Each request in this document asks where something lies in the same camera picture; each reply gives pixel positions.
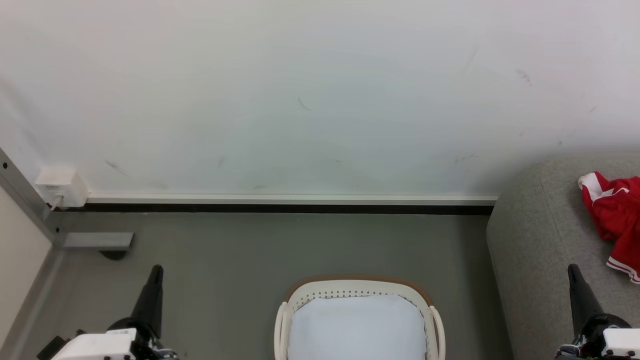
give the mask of basket handle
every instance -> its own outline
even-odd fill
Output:
[[[436,328],[438,329],[438,360],[444,360],[447,344],[444,339],[444,325],[442,325],[442,319],[440,313],[436,310],[435,306],[429,306],[433,313],[433,319],[436,321]]]
[[[287,307],[287,303],[283,302],[278,309],[276,315],[276,327],[273,331],[273,354],[276,360],[285,360],[280,357],[280,338],[282,337],[282,318],[284,317],[284,310]]]

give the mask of gray sofa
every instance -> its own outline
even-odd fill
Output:
[[[580,266],[605,312],[640,326],[640,285],[605,265],[602,241],[577,181],[592,171],[608,179],[640,175],[640,155],[576,156],[529,169],[496,203],[487,241],[516,360],[553,359],[571,342],[566,268]]]

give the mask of white cloth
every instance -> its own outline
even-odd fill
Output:
[[[291,320],[289,360],[424,360],[424,318],[397,295],[314,299]]]

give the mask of brown basket rim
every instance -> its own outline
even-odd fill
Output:
[[[330,281],[330,280],[367,280],[367,281],[381,281],[381,282],[392,282],[395,284],[405,285],[414,289],[420,296],[424,299],[428,306],[433,306],[433,301],[429,294],[417,286],[414,282],[400,279],[398,277],[384,276],[384,275],[364,275],[364,274],[339,274],[339,275],[317,275],[312,277],[307,277],[306,279],[302,279],[293,286],[289,288],[287,291],[287,295],[285,295],[284,300],[289,302],[291,299],[291,295],[300,287],[310,282],[317,281]]]

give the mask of white robot part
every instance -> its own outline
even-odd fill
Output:
[[[136,360],[131,353],[136,329],[82,334],[69,341],[52,360]]]
[[[602,356],[629,356],[640,359],[640,329],[605,329],[602,332],[605,347]]]

